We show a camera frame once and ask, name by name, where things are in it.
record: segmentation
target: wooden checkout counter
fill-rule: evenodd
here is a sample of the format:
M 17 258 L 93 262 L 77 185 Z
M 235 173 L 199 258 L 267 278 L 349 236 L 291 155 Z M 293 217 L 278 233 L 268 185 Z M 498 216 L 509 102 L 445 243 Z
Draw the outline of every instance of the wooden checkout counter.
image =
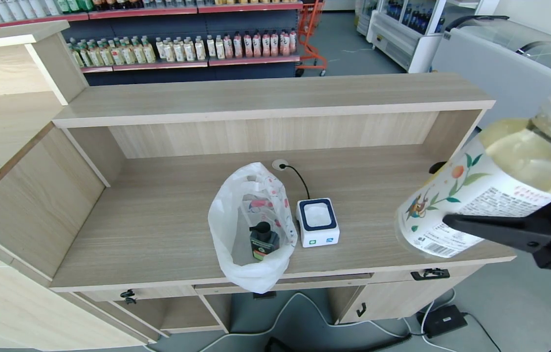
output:
M 68 26 L 0 29 L 0 348 L 229 332 L 231 294 L 244 290 L 219 268 L 207 214 L 251 162 L 284 158 L 332 199 L 340 243 L 297 246 L 273 289 L 327 287 L 338 323 L 410 316 L 515 258 L 484 241 L 426 259 L 395 236 L 396 207 L 494 104 L 458 75 L 88 87 Z M 291 203 L 305 196 L 294 174 L 277 176 Z M 436 267 L 450 278 L 412 278 Z M 129 289 L 136 305 L 121 298 Z

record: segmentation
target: barcode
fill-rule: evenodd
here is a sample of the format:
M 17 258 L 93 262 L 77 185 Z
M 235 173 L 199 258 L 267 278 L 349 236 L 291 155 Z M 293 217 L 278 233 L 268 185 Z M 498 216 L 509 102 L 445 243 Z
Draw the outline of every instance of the barcode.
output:
M 430 243 L 425 247 L 425 249 L 429 250 L 430 252 L 433 252 L 434 254 L 438 254 L 439 256 L 450 256 L 456 252 L 454 249 L 450 249 L 447 247 L 443 247 L 440 244 L 436 243 Z

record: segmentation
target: orange shopping cart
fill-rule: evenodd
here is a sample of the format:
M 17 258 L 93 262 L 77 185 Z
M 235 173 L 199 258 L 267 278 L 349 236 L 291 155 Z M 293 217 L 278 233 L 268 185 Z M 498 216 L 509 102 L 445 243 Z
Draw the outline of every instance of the orange shopping cart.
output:
M 318 49 L 309 44 L 309 39 L 313 36 L 318 22 L 323 12 L 323 6 L 325 0 L 303 0 L 304 6 L 300 13 L 299 29 L 297 31 L 297 38 L 299 40 L 300 47 L 304 48 L 304 54 L 301 56 L 301 64 L 297 66 L 295 76 L 301 77 L 304 74 L 305 69 L 320 69 L 319 76 L 325 76 L 327 70 L 327 60 L 323 56 L 318 54 Z M 313 65 L 305 65 L 305 60 L 314 59 Z

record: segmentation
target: drawer handle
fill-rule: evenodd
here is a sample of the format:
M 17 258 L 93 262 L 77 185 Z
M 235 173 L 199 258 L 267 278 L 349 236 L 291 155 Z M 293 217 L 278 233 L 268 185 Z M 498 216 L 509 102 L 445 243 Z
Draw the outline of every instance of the drawer handle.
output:
M 362 302 L 362 311 L 360 311 L 359 309 L 356 309 L 355 313 L 358 314 L 358 318 L 360 318 L 366 311 L 367 311 L 367 303 Z
M 451 277 L 449 275 L 449 270 L 440 269 L 438 267 L 434 269 L 423 270 L 423 276 L 421 276 L 418 271 L 410 272 L 410 275 L 412 275 L 412 279 L 414 279 L 415 281 L 448 279 Z
M 134 303 L 136 305 L 136 298 L 132 298 L 136 294 L 132 289 L 126 290 L 125 292 L 121 293 L 119 296 L 121 298 L 125 298 L 125 304 L 129 305 L 130 303 Z

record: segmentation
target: floral label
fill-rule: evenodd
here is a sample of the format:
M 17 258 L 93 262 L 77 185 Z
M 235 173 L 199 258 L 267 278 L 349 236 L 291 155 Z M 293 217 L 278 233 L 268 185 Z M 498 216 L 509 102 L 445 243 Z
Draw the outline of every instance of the floral label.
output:
M 442 222 L 446 214 L 521 218 L 551 202 L 551 194 L 499 169 L 474 138 L 397 210 L 405 239 L 434 256 L 451 258 L 481 242 Z

